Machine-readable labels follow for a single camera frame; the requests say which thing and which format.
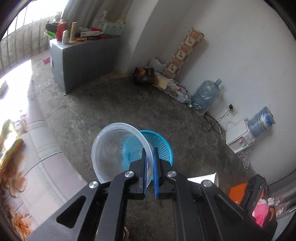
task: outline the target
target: water jug cap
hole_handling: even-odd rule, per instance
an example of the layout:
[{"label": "water jug cap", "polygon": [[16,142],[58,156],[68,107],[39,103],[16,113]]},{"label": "water jug cap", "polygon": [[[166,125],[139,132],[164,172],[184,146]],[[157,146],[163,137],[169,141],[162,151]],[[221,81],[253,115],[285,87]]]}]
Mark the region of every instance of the water jug cap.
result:
[{"label": "water jug cap", "polygon": [[222,80],[220,80],[220,79],[217,79],[217,81],[215,82],[215,85],[219,85],[219,84],[221,84],[222,83]]}]

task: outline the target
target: white box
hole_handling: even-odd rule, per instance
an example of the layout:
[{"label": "white box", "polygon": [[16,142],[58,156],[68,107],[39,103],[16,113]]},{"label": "white box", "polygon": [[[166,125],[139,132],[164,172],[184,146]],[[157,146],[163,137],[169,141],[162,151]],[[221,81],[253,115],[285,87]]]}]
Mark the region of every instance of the white box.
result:
[{"label": "white box", "polygon": [[5,91],[5,89],[7,88],[7,82],[6,82],[6,80],[1,84],[1,86],[0,86],[0,95],[2,95],[3,94],[3,92]]},{"label": "white box", "polygon": [[85,32],[81,32],[80,37],[89,37],[89,36],[99,36],[100,35],[100,31],[85,31]]},{"label": "white box", "polygon": [[247,127],[247,120],[240,121],[226,132],[226,145],[235,154],[249,147],[254,141],[255,138],[250,134]]}]

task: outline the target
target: blue plastic basket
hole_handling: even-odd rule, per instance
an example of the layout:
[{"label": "blue plastic basket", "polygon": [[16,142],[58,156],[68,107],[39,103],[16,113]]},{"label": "blue plastic basket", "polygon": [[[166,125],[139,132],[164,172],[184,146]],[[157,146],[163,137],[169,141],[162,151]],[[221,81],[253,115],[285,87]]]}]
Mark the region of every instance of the blue plastic basket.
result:
[{"label": "blue plastic basket", "polygon": [[[173,165],[173,151],[169,143],[165,138],[156,132],[142,130],[140,131],[145,139],[151,144],[152,147],[158,149],[158,155],[160,159],[166,160]],[[136,161],[142,158],[142,149],[140,142],[137,138],[128,138],[123,145],[123,161],[122,167],[124,170],[128,170],[129,164],[132,161]]]}]

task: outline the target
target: white bottle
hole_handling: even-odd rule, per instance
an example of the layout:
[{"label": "white bottle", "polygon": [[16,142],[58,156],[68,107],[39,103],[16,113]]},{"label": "white bottle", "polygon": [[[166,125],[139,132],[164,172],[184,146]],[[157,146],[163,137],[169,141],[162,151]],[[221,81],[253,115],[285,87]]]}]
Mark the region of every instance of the white bottle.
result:
[{"label": "white bottle", "polygon": [[68,43],[68,35],[69,35],[69,31],[68,30],[65,30],[63,32],[62,44],[67,44]]}]

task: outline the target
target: cardboard tube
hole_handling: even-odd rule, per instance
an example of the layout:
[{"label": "cardboard tube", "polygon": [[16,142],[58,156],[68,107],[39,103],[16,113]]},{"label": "cardboard tube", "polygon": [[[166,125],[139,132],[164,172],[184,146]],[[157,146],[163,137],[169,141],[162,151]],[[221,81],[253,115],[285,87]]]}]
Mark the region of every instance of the cardboard tube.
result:
[{"label": "cardboard tube", "polygon": [[199,184],[201,184],[203,180],[210,180],[217,187],[219,187],[218,173],[216,173],[216,172],[214,174],[210,174],[210,175],[187,178],[187,180],[194,182],[194,183],[199,183]]},{"label": "cardboard tube", "polygon": [[71,27],[70,42],[74,41],[76,29],[77,29],[77,22],[73,22]]}]

